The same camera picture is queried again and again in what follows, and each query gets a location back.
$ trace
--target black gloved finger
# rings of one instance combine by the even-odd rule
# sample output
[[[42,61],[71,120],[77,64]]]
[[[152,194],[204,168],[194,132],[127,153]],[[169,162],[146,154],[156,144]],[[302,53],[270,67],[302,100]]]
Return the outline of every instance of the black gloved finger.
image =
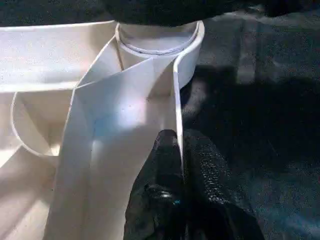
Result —
[[[184,234],[180,149],[173,130],[161,131],[134,181],[124,240],[180,239]]]
[[[248,201],[225,158],[210,139],[184,132],[184,172],[192,206],[192,231],[208,239],[264,239]]]

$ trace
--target white curved edge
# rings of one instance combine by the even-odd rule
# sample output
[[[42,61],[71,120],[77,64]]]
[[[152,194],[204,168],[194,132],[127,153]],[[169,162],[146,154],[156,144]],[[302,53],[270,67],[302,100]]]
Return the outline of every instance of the white curved edge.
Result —
[[[26,149],[28,150],[30,153],[38,156],[38,157],[41,157],[41,158],[45,158],[45,157],[54,157],[54,155],[47,155],[47,154],[42,154],[40,152],[37,152],[35,150],[33,150],[31,147],[29,147],[21,138],[20,138],[20,135],[18,133],[18,130],[16,128],[16,125],[15,125],[15,119],[14,119],[14,111],[15,111],[15,105],[16,105],[16,99],[17,99],[17,95],[19,93],[16,92],[13,96],[13,100],[12,100],[12,104],[11,104],[11,107],[10,107],[10,123],[11,123],[11,127],[12,127],[12,131],[15,135],[15,137],[20,141],[21,145]]]
[[[113,37],[104,45],[95,57],[88,70],[76,84],[75,88],[97,82],[101,78],[107,78],[113,74],[121,72],[123,69],[116,36],[113,35]]]
[[[173,90],[175,97],[175,114],[176,114],[176,135],[178,145],[180,147],[180,155],[182,160],[182,169],[183,169],[183,124],[182,124],[182,111],[181,111],[181,101],[180,101],[180,89],[184,87],[192,78],[196,61],[199,56],[199,51],[201,47],[201,43],[205,36],[205,25],[202,21],[198,21],[198,32],[194,41],[191,43],[189,47],[183,50],[178,57],[175,59],[173,63]],[[184,75],[182,75],[180,67],[185,63],[186,66],[184,68]]]
[[[126,39],[121,37],[120,28],[121,28],[121,24],[118,23],[115,27],[115,35],[116,35],[117,41],[119,43],[122,43],[126,48],[128,48],[134,52],[141,53],[141,54],[146,54],[146,55],[151,55],[151,56],[166,56],[166,55],[178,54],[181,51],[183,51],[185,48],[188,48],[188,46],[194,41],[194,39],[198,35],[199,21],[196,22],[194,32],[192,33],[192,36],[188,39],[188,41],[184,42],[183,44],[181,44],[177,47],[168,48],[165,50],[146,50],[146,49],[142,49],[137,46],[134,46],[134,45],[130,44],[129,41],[126,41]]]
[[[73,28],[73,27],[83,27],[83,26],[93,26],[100,24],[112,24],[115,23],[114,20],[110,21],[97,21],[97,22],[84,22],[84,23],[72,23],[72,24],[55,24],[55,25],[33,25],[33,26],[2,26],[0,31],[33,31],[41,29],[59,29],[59,28]]]

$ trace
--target black cloth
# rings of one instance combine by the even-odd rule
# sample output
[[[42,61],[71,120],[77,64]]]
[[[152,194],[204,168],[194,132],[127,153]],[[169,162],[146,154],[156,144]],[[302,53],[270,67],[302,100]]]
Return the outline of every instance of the black cloth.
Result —
[[[239,85],[232,68],[202,65],[181,104],[184,128],[225,157],[266,239],[320,239],[318,82]]]
[[[157,136],[125,213],[125,240],[262,240],[241,187],[216,146],[184,132],[183,172],[172,130]]]

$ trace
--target white plastic panel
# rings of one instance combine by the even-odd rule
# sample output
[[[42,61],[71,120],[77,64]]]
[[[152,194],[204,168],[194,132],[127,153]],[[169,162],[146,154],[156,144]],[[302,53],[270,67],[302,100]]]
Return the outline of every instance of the white plastic panel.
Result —
[[[108,76],[114,62],[104,51],[112,46],[96,58],[91,69],[105,68],[89,71],[73,92],[45,240],[123,238],[130,191],[157,134],[175,130],[182,147],[179,81],[195,69],[200,25],[176,63],[148,58]]]
[[[72,89],[116,23],[0,27],[0,92]]]

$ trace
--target plastic compartment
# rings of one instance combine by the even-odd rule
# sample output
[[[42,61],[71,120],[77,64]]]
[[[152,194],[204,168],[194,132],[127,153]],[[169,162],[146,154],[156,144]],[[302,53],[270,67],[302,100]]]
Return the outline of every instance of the plastic compartment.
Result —
[[[55,168],[21,147],[10,124],[13,93],[0,93],[0,239],[41,240]]]
[[[37,156],[58,156],[72,90],[18,92],[11,107],[12,128]]]
[[[102,50],[72,94],[44,240],[123,238],[130,191],[158,132],[175,130],[182,151],[179,82],[192,77],[203,37],[201,22],[178,56],[112,75],[122,60],[109,61],[116,39]]]

